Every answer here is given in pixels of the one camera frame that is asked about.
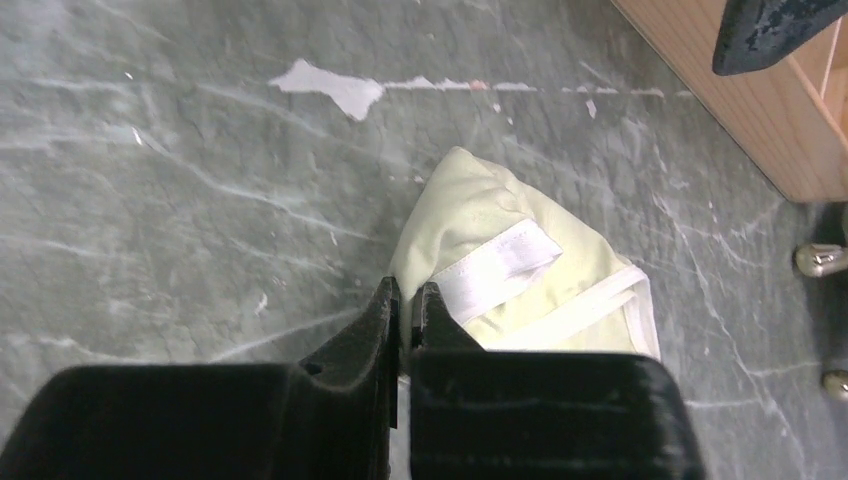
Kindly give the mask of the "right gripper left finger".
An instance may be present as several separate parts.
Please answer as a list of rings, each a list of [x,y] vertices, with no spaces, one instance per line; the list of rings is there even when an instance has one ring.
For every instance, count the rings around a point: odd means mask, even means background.
[[[295,363],[84,365],[53,376],[1,452],[5,479],[385,479],[400,293]]]

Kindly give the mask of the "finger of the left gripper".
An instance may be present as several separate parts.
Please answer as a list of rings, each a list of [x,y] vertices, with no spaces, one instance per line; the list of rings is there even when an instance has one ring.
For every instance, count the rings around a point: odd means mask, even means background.
[[[729,0],[712,71],[731,76],[769,68],[847,14],[847,0]]]

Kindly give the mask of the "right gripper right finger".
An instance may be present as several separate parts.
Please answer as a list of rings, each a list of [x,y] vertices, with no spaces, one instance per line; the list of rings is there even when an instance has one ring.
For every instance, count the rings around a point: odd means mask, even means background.
[[[426,283],[411,307],[415,479],[702,479],[680,390],[636,354],[487,351]]]

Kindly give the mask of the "cream cloth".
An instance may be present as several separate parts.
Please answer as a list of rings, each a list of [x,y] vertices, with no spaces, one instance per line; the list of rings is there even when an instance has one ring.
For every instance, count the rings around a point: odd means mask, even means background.
[[[661,355],[647,275],[554,200],[460,147],[427,181],[390,273],[405,345],[414,296],[432,282],[487,350]]]

